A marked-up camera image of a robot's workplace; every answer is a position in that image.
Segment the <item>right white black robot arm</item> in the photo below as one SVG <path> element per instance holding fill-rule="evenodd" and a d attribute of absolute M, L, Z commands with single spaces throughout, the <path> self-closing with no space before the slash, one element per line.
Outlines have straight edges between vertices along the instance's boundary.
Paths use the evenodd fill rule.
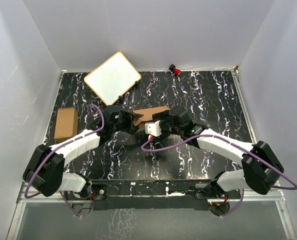
<path fill-rule="evenodd" d="M 157 138 L 178 135 L 188 145 L 219 154 L 241 169 L 221 171 L 203 189 L 209 196 L 224 198 L 230 191 L 252 189 L 266 195 L 284 172 L 271 147 L 264 141 L 256 144 L 223 136 L 206 125 L 195 123 L 183 107 L 173 107 L 152 116 L 145 132 Z"/>

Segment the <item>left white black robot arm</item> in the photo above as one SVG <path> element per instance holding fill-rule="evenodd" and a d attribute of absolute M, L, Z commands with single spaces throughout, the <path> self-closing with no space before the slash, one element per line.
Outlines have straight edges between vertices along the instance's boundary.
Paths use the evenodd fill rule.
<path fill-rule="evenodd" d="M 65 172 L 65 167 L 84 153 L 109 141 L 116 132 L 134 134 L 142 114 L 109 105 L 94 116 L 89 127 L 78 135 L 51 146 L 41 144 L 34 150 L 22 179 L 27 187 L 50 197 L 56 192 L 73 192 L 80 199 L 91 196 L 89 181 L 77 173 Z"/>

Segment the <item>folded brown cardboard box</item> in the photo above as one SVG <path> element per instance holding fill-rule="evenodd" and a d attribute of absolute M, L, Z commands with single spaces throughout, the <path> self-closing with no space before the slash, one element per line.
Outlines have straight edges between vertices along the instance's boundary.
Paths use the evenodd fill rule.
<path fill-rule="evenodd" d="M 74 107 L 57 110 L 54 140 L 64 142 L 78 134 L 78 111 Z"/>

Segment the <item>red and black knob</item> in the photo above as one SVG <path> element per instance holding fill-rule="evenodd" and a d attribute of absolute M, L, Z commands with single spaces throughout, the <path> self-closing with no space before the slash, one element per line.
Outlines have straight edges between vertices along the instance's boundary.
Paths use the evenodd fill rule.
<path fill-rule="evenodd" d="M 180 69 L 176 68 L 176 66 L 174 64 L 171 64 L 169 66 L 169 70 L 171 71 L 171 73 L 173 73 L 177 77 L 180 76 L 180 74 L 182 72 Z"/>

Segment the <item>white board with wooden frame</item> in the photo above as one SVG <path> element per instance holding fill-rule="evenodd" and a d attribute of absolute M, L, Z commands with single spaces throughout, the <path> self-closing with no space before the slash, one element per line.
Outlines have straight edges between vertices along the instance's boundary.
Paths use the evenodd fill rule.
<path fill-rule="evenodd" d="M 84 77 L 84 82 L 90 89 L 109 106 L 119 100 L 136 83 L 141 80 L 141 74 L 118 51 L 96 69 Z"/>

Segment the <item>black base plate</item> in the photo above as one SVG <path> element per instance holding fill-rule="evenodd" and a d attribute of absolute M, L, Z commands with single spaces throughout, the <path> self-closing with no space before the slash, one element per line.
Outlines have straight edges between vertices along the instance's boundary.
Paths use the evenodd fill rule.
<path fill-rule="evenodd" d="M 65 192 L 74 204 L 86 204 L 94 211 L 114 209 L 194 209 L 208 211 L 218 205 L 229 210 L 236 191 L 215 195 L 209 180 L 93 180 L 82 197 Z"/>

